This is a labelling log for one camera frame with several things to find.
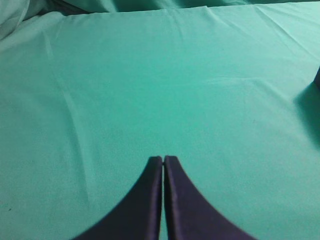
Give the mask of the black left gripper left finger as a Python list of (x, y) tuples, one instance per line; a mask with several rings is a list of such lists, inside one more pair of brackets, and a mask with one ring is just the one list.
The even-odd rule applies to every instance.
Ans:
[(162, 158), (152, 156), (126, 196), (76, 240), (158, 240), (162, 214)]

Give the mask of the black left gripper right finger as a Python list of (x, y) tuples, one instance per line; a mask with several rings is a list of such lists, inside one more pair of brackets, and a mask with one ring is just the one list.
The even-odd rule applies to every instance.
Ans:
[(176, 156), (164, 158), (164, 209), (169, 240), (253, 240), (198, 191)]

